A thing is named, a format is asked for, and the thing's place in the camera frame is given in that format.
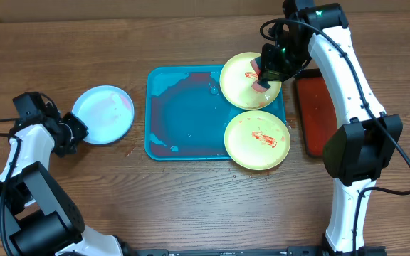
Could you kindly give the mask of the pink sponge dark scrubber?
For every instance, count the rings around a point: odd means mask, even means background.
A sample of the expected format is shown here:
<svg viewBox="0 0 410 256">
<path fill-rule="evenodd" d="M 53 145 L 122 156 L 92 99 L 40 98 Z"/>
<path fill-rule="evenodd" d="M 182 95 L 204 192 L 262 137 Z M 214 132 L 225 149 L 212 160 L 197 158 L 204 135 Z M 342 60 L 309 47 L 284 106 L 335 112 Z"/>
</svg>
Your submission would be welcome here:
<svg viewBox="0 0 410 256">
<path fill-rule="evenodd" d="M 256 75 L 259 75 L 261 72 L 261 58 L 257 57 L 254 58 L 251 62 L 251 67 L 253 68 L 254 72 Z M 270 89 L 270 85 L 266 80 L 259 80 L 257 79 L 256 81 L 253 82 L 251 86 L 256 92 L 266 92 L 268 89 Z"/>
</svg>

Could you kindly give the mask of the light blue plate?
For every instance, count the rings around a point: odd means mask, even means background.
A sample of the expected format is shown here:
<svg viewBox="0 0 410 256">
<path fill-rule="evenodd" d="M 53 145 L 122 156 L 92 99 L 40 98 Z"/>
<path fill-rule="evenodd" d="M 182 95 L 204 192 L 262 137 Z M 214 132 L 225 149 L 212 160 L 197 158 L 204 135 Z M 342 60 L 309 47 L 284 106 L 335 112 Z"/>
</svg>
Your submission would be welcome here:
<svg viewBox="0 0 410 256">
<path fill-rule="evenodd" d="M 72 113 L 88 128 L 85 142 L 105 145 L 129 132 L 135 119 L 135 106 L 124 90 L 101 85 L 84 92 L 75 101 Z"/>
</svg>

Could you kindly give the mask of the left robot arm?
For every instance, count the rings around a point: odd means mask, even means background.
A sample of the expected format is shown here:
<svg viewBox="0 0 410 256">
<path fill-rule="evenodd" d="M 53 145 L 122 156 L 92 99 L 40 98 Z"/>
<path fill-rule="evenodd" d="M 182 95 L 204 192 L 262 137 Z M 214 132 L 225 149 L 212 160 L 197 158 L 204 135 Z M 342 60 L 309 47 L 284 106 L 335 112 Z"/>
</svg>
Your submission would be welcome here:
<svg viewBox="0 0 410 256">
<path fill-rule="evenodd" d="M 74 154 L 88 128 L 62 116 L 51 98 L 25 92 L 4 136 L 11 146 L 0 175 L 0 238 L 7 255 L 131 255 L 126 242 L 85 224 L 78 207 L 49 173 L 51 154 Z"/>
</svg>

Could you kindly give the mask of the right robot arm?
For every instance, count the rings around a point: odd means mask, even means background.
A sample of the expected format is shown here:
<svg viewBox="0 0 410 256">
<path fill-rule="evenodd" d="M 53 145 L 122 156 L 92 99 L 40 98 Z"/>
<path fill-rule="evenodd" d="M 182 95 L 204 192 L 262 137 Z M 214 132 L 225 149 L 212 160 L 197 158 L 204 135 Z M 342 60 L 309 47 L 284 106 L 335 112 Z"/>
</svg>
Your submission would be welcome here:
<svg viewBox="0 0 410 256">
<path fill-rule="evenodd" d="M 253 67 L 255 89 L 300 74 L 314 60 L 335 109 L 337 131 L 322 159 L 333 179 L 332 214 L 323 238 L 327 255 L 385 255 L 364 244 L 363 227 L 372 189 L 402 132 L 399 115 L 388 115 L 373 95 L 352 46 L 349 23 L 338 3 L 284 1 L 284 18 L 260 28 L 267 43 Z"/>
</svg>

